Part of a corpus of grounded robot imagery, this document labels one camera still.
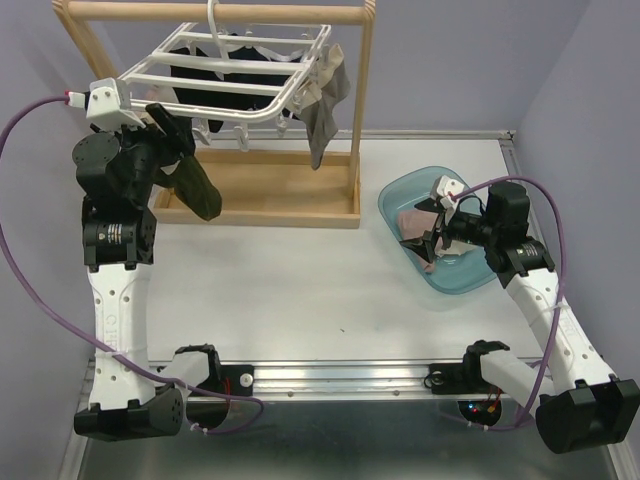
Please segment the pink mauve underwear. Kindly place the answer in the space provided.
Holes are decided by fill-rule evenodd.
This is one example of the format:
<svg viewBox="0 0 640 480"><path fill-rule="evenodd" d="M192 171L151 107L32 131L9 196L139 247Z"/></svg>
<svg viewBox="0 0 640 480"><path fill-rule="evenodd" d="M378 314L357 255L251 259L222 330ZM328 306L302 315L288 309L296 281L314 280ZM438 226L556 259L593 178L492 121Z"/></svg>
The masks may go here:
<svg viewBox="0 0 640 480"><path fill-rule="evenodd" d="M425 231L431 231L437 220L437 214L421 210L405 210L399 212L397 216L397 225L403 240L421 237ZM438 239L436 244L436 253L442 250L442 239ZM435 263L426 262L421 257L417 257L419 264L425 273L432 273L436 269Z"/></svg>

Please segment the dark green underwear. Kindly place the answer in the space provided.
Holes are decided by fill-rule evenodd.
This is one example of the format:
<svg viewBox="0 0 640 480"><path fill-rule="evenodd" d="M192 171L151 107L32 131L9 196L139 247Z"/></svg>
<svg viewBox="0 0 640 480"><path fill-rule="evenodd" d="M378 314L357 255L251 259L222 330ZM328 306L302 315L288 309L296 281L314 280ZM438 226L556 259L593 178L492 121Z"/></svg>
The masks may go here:
<svg viewBox="0 0 640 480"><path fill-rule="evenodd" d="M211 221L221 214L222 196L195 156L182 158L171 173L159 169L154 183L172 190L192 213L204 221Z"/></svg>

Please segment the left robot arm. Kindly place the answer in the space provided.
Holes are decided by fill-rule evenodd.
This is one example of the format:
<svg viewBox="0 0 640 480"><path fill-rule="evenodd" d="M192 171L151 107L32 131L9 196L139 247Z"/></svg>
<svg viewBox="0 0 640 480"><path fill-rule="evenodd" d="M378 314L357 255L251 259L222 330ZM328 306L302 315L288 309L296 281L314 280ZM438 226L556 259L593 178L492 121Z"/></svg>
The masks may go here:
<svg viewBox="0 0 640 480"><path fill-rule="evenodd" d="M171 189L197 217L222 211L222 196L195 156L188 121L162 104L145 108L151 120L113 130L95 126L72 159L84 192L84 264L95 306L99 346L85 410L76 434L122 441L176 435L184 418L177 379L150 378L147 295L154 264L157 219L149 207L156 186Z"/></svg>

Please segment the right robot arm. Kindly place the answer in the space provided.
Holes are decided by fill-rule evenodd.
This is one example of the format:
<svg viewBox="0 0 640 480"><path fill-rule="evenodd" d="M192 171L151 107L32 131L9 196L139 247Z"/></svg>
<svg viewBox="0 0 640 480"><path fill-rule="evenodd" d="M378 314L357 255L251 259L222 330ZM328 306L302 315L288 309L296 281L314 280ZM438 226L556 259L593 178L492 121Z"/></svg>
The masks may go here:
<svg viewBox="0 0 640 480"><path fill-rule="evenodd" d="M597 353L565 300L566 264L555 263L529 235L529 183L512 176L484 183L487 202L474 214L461 208L473 189L442 176L417 205L435 214L433 227L401 245L426 261L434 260L436 247L455 241L482 248L543 351L539 366L518 359L501 341L478 340L460 362L430 365L425 384L439 395L496 388L520 407L513 425L533 419L556 454L621 443L639 410L639 387L620 379Z"/></svg>

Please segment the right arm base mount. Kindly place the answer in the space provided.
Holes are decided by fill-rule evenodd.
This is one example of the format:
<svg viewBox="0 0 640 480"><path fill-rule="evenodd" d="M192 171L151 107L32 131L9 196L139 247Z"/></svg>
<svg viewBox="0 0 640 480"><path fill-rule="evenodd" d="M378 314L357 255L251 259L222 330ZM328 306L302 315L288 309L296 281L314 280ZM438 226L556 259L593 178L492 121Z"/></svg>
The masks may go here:
<svg viewBox="0 0 640 480"><path fill-rule="evenodd" d="M488 394L492 385L482 377L480 359L501 350L510 347L501 341L478 340L466 348L460 361L429 364L423 385L434 395Z"/></svg>

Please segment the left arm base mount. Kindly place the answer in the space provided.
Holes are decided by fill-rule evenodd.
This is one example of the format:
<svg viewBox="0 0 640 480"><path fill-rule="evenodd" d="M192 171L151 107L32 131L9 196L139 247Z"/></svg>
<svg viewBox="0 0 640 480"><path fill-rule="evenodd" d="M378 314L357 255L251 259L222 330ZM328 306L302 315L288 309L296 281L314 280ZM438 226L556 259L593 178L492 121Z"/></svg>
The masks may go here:
<svg viewBox="0 0 640 480"><path fill-rule="evenodd" d="M253 395L255 368L250 364L222 364L198 385L199 388L217 393L250 397Z"/></svg>

